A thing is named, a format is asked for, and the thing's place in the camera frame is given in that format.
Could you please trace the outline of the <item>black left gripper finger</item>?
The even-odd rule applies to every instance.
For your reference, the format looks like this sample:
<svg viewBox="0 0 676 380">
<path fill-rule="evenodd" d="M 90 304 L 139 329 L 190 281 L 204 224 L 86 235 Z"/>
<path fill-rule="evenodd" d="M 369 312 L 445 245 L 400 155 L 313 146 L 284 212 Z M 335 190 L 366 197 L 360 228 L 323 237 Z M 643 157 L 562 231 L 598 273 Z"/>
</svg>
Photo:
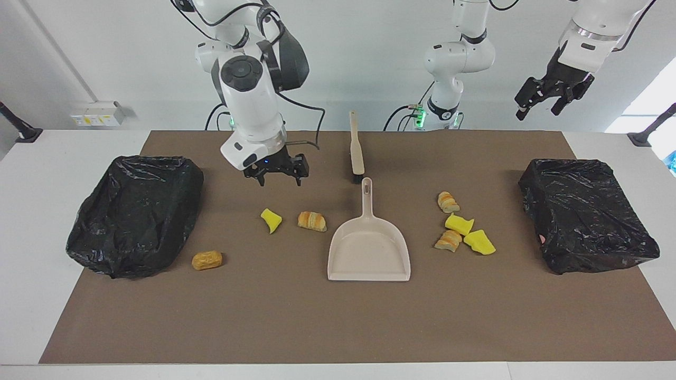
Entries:
<svg viewBox="0 0 676 380">
<path fill-rule="evenodd" d="M 559 116 L 565 106 L 578 99 L 577 87 L 569 84 L 556 84 L 553 95 L 558 97 L 555 105 L 551 107 L 551 113 L 555 116 Z"/>
<path fill-rule="evenodd" d="M 545 79 L 526 79 L 526 82 L 524 82 L 515 96 L 515 102 L 518 106 L 516 112 L 518 120 L 523 121 L 535 105 L 548 98 L 548 84 L 550 82 Z"/>
</svg>

